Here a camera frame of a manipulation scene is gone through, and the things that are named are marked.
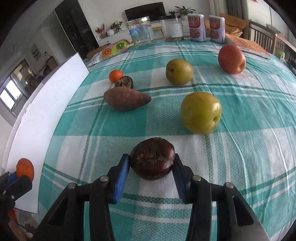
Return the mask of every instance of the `white lid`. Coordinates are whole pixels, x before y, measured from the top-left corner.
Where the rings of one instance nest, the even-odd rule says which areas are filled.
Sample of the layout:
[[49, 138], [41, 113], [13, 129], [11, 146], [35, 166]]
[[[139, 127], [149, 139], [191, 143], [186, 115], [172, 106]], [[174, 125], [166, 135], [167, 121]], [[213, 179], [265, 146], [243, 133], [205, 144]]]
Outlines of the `white lid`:
[[190, 13], [190, 14], [187, 14], [187, 16], [190, 16], [190, 17], [204, 17], [203, 14], [197, 14], [197, 13]]
[[209, 18], [216, 18], [216, 19], [222, 19], [222, 20], [225, 20], [225, 18], [223, 18], [223, 17], [217, 17], [217, 16], [213, 16], [213, 15], [210, 15]]

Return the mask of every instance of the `orange book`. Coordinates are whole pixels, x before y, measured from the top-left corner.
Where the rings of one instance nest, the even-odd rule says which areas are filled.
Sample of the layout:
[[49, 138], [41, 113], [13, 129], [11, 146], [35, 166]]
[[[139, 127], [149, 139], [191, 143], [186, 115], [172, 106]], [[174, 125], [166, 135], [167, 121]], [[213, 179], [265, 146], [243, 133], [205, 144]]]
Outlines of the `orange book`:
[[225, 43], [236, 45], [241, 51], [255, 54], [263, 58], [270, 59], [270, 54], [254, 41], [242, 39], [230, 34], [225, 34]]

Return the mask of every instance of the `white vase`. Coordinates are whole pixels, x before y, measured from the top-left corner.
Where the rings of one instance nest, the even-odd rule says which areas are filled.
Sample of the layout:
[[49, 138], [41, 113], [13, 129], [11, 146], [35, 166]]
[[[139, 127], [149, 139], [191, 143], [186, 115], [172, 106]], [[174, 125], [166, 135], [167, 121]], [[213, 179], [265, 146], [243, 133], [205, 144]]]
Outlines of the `white vase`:
[[181, 15], [181, 19], [183, 20], [183, 21], [188, 21], [188, 17], [187, 17], [187, 15]]
[[113, 35], [115, 33], [115, 31], [113, 30], [113, 29], [109, 29], [108, 31], [107, 31], [107, 35], [108, 36], [111, 36], [111, 35]]

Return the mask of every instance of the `glass jar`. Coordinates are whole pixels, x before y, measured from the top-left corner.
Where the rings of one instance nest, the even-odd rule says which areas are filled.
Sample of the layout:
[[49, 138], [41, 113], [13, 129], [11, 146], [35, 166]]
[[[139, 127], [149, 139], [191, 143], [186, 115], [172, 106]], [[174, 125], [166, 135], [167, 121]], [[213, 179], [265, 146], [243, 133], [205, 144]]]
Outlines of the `glass jar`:
[[149, 17], [128, 21], [127, 25], [134, 45], [151, 43], [155, 40]]
[[182, 19], [180, 15], [159, 17], [162, 32], [166, 42], [176, 42], [184, 39]]

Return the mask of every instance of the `orange slice picture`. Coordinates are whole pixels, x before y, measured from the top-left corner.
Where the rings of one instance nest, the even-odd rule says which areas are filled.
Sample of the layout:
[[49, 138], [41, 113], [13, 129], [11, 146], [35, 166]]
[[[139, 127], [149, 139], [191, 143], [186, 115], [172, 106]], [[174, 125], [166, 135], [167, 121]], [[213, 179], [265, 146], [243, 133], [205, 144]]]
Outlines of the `orange slice picture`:
[[106, 49], [106, 50], [104, 51], [104, 55], [105, 55], [105, 56], [109, 55], [110, 53], [111, 53], [111, 50], [110, 50], [110, 49]]

